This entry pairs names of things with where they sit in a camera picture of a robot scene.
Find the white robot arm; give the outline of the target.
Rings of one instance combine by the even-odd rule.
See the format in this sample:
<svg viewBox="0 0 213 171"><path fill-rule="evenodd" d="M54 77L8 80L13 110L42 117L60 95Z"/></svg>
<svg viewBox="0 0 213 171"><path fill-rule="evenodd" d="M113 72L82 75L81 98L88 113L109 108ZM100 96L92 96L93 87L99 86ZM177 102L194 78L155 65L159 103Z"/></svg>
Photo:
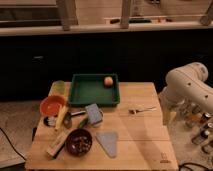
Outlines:
<svg viewBox="0 0 213 171"><path fill-rule="evenodd" d="M169 123L170 112L186 100L195 103L204 112L213 114L213 88L205 84L207 78L208 69L200 62L193 62L167 73L166 86L158 95L164 125Z"/></svg>

